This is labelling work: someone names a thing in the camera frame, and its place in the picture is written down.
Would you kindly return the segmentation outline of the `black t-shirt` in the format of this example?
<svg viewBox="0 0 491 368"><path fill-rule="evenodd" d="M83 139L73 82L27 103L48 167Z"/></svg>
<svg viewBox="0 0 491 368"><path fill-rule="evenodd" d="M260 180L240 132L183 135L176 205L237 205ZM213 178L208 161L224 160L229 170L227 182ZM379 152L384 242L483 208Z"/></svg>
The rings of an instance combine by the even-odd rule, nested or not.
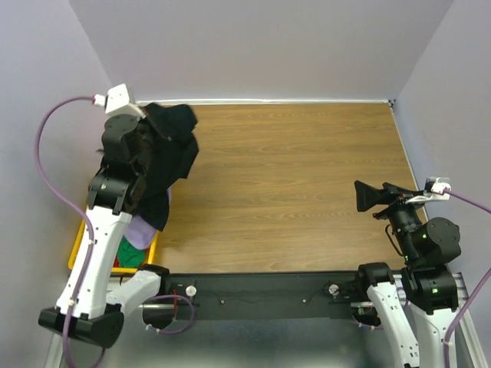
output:
<svg viewBox="0 0 491 368"><path fill-rule="evenodd" d="M147 115L163 130L157 140L146 176L146 189L137 206L137 214L149 225L162 231L170 212L168 190L179 179L188 177L198 155L199 146L193 130L198 123L187 104L163 107L149 103Z"/></svg>

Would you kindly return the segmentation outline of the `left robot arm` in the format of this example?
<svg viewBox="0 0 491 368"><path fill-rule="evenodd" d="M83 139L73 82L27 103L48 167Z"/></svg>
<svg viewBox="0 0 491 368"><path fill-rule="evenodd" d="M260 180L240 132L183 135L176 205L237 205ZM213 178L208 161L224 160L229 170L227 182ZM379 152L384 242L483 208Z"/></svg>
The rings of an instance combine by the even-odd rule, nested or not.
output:
<svg viewBox="0 0 491 368"><path fill-rule="evenodd" d="M154 147L162 137L149 117L120 114L104 124L103 160L89 185L76 261L56 304L41 310L40 326L107 349L120 336L124 318L140 304L169 297L169 270L151 264L140 266L126 284L107 289L120 240L145 191Z"/></svg>

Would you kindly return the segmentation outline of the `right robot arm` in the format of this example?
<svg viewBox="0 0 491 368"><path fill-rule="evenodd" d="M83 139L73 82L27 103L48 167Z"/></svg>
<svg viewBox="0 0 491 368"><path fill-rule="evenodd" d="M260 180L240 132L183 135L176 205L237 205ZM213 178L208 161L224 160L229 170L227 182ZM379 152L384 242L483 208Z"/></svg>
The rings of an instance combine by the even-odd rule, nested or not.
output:
<svg viewBox="0 0 491 368"><path fill-rule="evenodd" d="M430 177L420 191L388 182L377 189L359 180L354 187L359 212L384 207L373 217L388 220L400 246L401 287L413 320L407 319L394 275L385 263L360 265L354 294L374 305L397 367L455 367L450 325L459 310L459 298L447 265L461 254L460 229L447 218L422 222L417 215L426 203L449 199L449 179Z"/></svg>

